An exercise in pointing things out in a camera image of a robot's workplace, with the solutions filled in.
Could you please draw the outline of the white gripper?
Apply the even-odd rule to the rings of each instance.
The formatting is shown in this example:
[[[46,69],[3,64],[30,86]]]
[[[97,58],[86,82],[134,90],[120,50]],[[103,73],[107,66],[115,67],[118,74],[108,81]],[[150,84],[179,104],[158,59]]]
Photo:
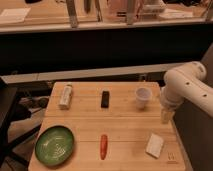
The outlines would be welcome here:
[[[172,110],[176,110],[182,104],[182,97],[168,87],[163,87],[160,92],[160,103],[163,107],[161,122],[168,124],[174,115]]]

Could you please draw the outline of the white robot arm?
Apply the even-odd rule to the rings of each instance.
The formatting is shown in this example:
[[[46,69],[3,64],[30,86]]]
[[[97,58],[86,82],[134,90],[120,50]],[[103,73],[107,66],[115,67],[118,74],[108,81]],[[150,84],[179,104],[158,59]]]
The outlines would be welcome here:
[[[198,61],[174,67],[164,74],[165,86],[159,94],[163,124],[172,119],[185,99],[213,117],[213,88],[203,82],[206,75],[205,66]]]

